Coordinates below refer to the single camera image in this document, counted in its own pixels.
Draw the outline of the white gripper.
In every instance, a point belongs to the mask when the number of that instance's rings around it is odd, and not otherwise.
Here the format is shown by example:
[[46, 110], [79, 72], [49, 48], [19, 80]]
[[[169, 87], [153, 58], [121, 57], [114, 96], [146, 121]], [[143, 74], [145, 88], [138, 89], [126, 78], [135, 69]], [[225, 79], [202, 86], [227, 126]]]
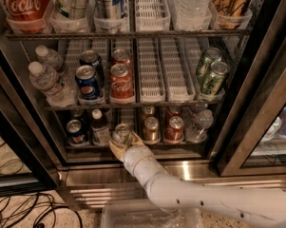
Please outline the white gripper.
[[109, 148], [114, 156], [124, 163], [124, 168], [137, 179], [142, 187], [158, 174], [166, 174], [166, 170], [156, 160], [148, 146], [143, 145], [143, 140], [132, 132], [132, 146], [127, 146], [113, 141], [109, 142]]

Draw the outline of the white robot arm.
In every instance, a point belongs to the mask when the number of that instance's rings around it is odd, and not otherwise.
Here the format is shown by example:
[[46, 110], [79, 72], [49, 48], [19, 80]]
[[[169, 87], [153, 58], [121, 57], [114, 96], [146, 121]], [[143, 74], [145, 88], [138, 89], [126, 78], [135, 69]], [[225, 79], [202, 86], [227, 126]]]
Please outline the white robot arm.
[[112, 133], [109, 147], [163, 210], [196, 207], [265, 228], [286, 228], [286, 189], [212, 186], [168, 174], [133, 131]]

